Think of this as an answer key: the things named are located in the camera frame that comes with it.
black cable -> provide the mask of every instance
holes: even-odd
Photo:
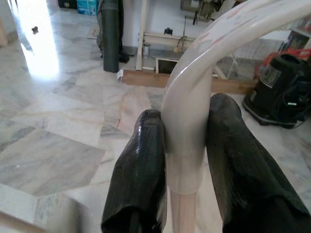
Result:
[[[178,41],[178,43],[177,43],[176,47],[178,47],[178,45],[179,45],[180,41],[181,41],[183,38],[186,38],[186,36],[182,36],[182,37],[179,39],[179,41]]]
[[[282,92],[282,93],[276,98],[276,101],[275,101],[275,103],[274,103],[274,105],[273,105],[273,107],[272,107],[272,116],[276,119],[276,121],[277,121],[278,124],[282,124],[282,123],[280,122],[280,120],[281,120],[281,118],[280,118],[280,108],[281,108],[281,104],[283,104],[284,107],[287,107],[287,108],[290,108],[290,109],[296,111],[296,109],[294,109],[294,108],[288,106],[288,104],[287,104],[286,101],[285,101],[285,97],[286,97],[287,94],[291,93],[292,91],[294,91],[296,88],[298,88],[298,87],[301,86],[301,85],[305,86],[305,84],[299,84],[299,83],[298,83],[298,84],[296,84],[296,85],[294,85],[294,86],[291,86],[290,88],[288,88],[288,89],[285,90],[284,92]],[[282,118],[283,118],[283,120],[296,120],[296,121],[297,121],[297,119],[298,119],[299,116],[303,116],[303,115],[307,114],[308,111],[311,110],[311,103],[310,103],[309,105],[303,107],[303,109],[304,109],[303,111],[298,110],[299,112],[298,112],[296,115],[292,116],[292,117],[282,117]],[[299,125],[294,126],[294,127],[291,128],[291,129],[295,129],[295,128],[301,126],[301,125],[307,120],[307,118],[308,118],[308,117],[305,116],[305,117],[304,117],[304,120],[303,120]]]

wooden plank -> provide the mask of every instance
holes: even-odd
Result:
[[[16,231],[25,233],[45,232],[45,230],[40,227],[24,222],[18,218],[15,218],[2,212],[0,212],[0,225],[12,230],[12,232]]]
[[[124,70],[121,83],[134,86],[152,86],[164,88],[169,74],[156,74],[150,71]],[[213,79],[212,92],[229,94],[249,94],[255,88],[256,82],[240,80]]]
[[[121,83],[133,86],[164,88],[169,77],[169,74],[156,74],[151,71],[124,70],[123,76],[121,77]]]
[[[6,32],[0,18],[0,46],[7,46],[9,44]]]

small black object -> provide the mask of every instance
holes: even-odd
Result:
[[[220,10],[220,8],[221,8],[221,6],[223,5],[223,2],[224,2],[225,0],[218,0],[218,1],[214,1],[213,3],[214,3],[214,8],[215,8],[215,11],[219,11]]]
[[[274,57],[243,106],[260,125],[296,127],[311,113],[311,66],[290,54]]]
[[[199,13],[199,11],[195,11],[195,13],[194,13],[193,22],[192,22],[193,25],[196,23],[196,21],[198,19],[198,13]]]
[[[77,9],[77,0],[58,0],[58,6],[60,8]]]
[[[164,34],[173,35],[173,29],[170,29],[170,28],[164,29]]]
[[[122,51],[119,53],[119,62],[128,63],[129,60],[130,56],[126,52]]]
[[[114,167],[103,233],[161,233],[166,223],[166,195],[161,113],[146,110]]]
[[[223,233],[310,233],[311,217],[236,102],[210,98],[207,157]]]
[[[37,34],[39,32],[37,26],[35,26],[34,28],[31,28],[31,30],[33,31],[33,34]]]

blue box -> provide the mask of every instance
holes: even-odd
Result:
[[[83,15],[97,15],[98,0],[77,0],[78,13]]]

marble floor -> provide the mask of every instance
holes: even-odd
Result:
[[[0,211],[45,228],[70,196],[91,206],[100,232],[114,163],[139,114],[160,109],[164,90],[121,85],[103,71],[95,40],[86,39],[95,17],[55,0],[17,3],[19,41],[0,48]],[[243,96],[233,97],[241,105]],[[242,114],[311,211],[311,121],[286,130]],[[221,229],[206,164],[196,232]],[[170,208],[164,232],[172,232]]]

